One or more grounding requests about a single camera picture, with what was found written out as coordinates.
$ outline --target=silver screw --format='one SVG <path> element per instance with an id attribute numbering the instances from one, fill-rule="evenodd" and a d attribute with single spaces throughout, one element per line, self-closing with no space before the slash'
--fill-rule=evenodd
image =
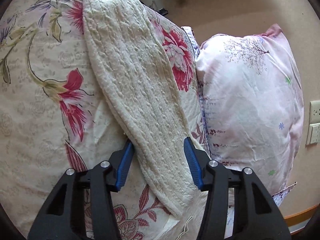
<path id="1" fill-rule="evenodd" d="M 244 173 L 250 175 L 252 174 L 252 170 L 250 168 L 245 168 Z"/>
<path id="2" fill-rule="evenodd" d="M 67 175 L 72 175 L 75 173 L 75 170 L 73 168 L 67 169 L 66 174 Z"/>
<path id="3" fill-rule="evenodd" d="M 211 161 L 209 161 L 209 165 L 210 165 L 211 167 L 217 167 L 217 166 L 218 166 L 218 162 L 215 161 L 215 160 L 211 160 Z"/>
<path id="4" fill-rule="evenodd" d="M 100 163 L 100 166 L 101 166 L 102 168 L 107 168 L 107 167 L 110 166 L 110 162 L 108 162 L 108 161 L 103 161 L 102 163 Z"/>

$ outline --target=white string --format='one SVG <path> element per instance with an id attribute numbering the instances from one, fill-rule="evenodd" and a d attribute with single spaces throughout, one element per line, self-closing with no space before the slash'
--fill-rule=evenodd
<path id="1" fill-rule="evenodd" d="M 176 238 L 176 240 L 179 240 L 181 238 L 181 236 L 183 236 L 186 232 L 188 232 L 188 223 L 189 221 L 193 219 L 193 216 L 189 217 L 188 220 L 186 221 L 186 223 L 184 224 L 184 227 L 183 227 L 183 232 Z"/>

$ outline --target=wall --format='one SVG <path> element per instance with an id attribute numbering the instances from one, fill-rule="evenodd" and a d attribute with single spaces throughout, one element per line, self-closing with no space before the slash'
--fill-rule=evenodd
<path id="1" fill-rule="evenodd" d="M 320 202 L 320 145 L 305 147 L 309 102 L 320 100 L 320 21 L 307 0 L 156 0 L 178 26 L 191 26 L 198 43 L 216 33 L 245 36 L 278 23 L 289 40 L 303 89 L 305 121 L 289 183 L 298 182 L 280 207 L 284 216 Z"/>

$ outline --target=orange baseboard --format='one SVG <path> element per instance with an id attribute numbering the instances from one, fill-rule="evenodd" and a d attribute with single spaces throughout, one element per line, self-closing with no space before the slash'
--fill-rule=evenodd
<path id="1" fill-rule="evenodd" d="M 297 225 L 298 223 L 301 223 L 301 222 L 306 221 L 309 218 L 311 218 L 313 216 L 313 214 L 316 212 L 316 209 L 318 206 L 319 205 L 315 205 L 315 206 L 308 208 L 302 212 L 287 216 L 284 218 L 284 220 L 287 223 L 288 227 Z"/>

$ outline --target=cable knit sweater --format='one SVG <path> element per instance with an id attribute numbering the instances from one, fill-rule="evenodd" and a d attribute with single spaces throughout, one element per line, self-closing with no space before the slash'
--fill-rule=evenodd
<path id="1" fill-rule="evenodd" d="M 145 8 L 139 0 L 84 0 L 83 19 L 105 99 L 134 143 L 150 188 L 180 220 L 197 191 L 183 152 L 190 132 L 169 59 Z"/>

